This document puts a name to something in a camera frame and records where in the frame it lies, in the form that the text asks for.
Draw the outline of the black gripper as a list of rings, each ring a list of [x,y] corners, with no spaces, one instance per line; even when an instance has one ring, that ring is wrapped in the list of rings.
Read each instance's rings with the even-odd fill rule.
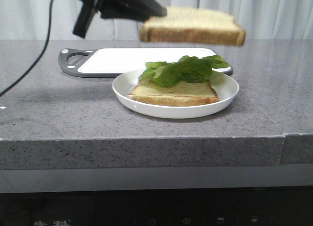
[[[164,17],[166,7],[155,0],[79,0],[80,13],[72,33],[85,38],[91,21],[97,11],[103,19],[128,19],[144,22],[150,17]]]

